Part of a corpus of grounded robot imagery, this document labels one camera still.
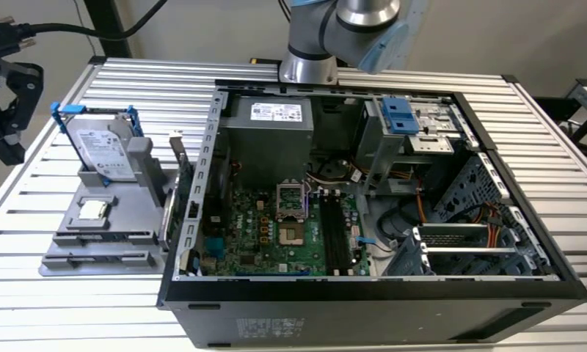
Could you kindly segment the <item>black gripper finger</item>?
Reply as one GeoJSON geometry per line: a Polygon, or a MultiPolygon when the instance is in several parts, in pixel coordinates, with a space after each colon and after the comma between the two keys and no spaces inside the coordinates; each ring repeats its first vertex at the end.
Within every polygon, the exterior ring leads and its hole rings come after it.
{"type": "Polygon", "coordinates": [[[26,148],[20,143],[20,133],[28,129],[31,119],[43,95],[44,69],[24,62],[0,61],[0,78],[15,94],[7,108],[2,108],[6,127],[6,143],[0,145],[0,161],[7,166],[24,163],[26,148]]]}

